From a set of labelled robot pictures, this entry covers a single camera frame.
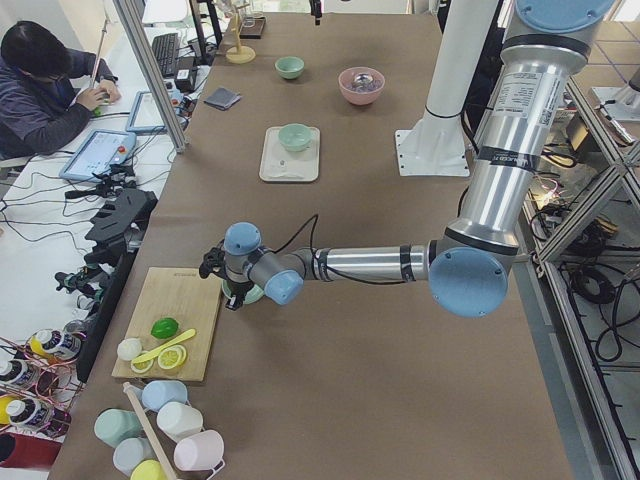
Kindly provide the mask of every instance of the pink bowl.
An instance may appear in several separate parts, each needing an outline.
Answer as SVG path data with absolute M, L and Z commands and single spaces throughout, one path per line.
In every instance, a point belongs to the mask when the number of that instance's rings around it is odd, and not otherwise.
M 351 90 L 349 87 L 358 73 L 371 74 L 373 76 L 373 81 L 379 82 L 380 85 L 377 89 L 371 92 L 356 92 Z M 349 103 L 353 103 L 354 105 L 368 105 L 375 102 L 382 93 L 382 90 L 384 89 L 384 75 L 369 67 L 347 68 L 338 75 L 338 86 L 340 87 L 340 93 L 342 93 L 342 96 L 346 98 Z

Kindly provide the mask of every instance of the dark jacket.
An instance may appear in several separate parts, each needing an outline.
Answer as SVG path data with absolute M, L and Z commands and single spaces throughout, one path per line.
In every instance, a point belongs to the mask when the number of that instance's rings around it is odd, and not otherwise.
M 5 158 L 49 154 L 73 140 L 92 113 L 71 104 L 75 91 L 70 78 L 91 75 L 95 55 L 69 49 L 69 78 L 42 83 L 24 75 L 0 57 L 0 155 Z M 111 75 L 100 60 L 98 76 Z

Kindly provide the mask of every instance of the black hair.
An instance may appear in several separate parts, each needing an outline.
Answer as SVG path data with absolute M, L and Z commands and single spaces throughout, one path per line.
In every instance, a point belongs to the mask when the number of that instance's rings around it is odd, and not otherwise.
M 53 33 L 35 22 L 20 21 L 7 30 L 0 55 L 12 67 L 37 77 L 65 75 L 71 56 Z

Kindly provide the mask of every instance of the folded cloth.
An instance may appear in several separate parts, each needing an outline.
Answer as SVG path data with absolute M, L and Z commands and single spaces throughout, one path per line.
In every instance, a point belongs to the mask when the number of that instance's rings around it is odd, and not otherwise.
M 215 92 L 209 95 L 204 103 L 217 108 L 218 110 L 229 110 L 235 103 L 239 102 L 242 95 L 233 92 L 225 87 L 218 87 Z

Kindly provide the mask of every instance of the wooden cutting board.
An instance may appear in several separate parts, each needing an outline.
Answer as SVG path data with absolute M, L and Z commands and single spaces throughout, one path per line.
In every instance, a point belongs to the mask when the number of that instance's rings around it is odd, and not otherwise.
M 151 336 L 153 323 L 163 317 L 178 321 L 180 326 L 176 335 L 189 328 L 195 328 L 197 334 L 182 343 L 188 357 L 177 368 L 163 370 L 156 359 L 151 370 L 139 374 L 131 370 L 129 362 L 117 359 L 111 375 L 117 378 L 203 381 L 218 316 L 221 287 L 219 278 L 211 275 L 203 280 L 195 268 L 150 268 L 124 338 L 138 337 L 144 350 L 152 350 L 168 342 L 174 337 L 159 340 Z

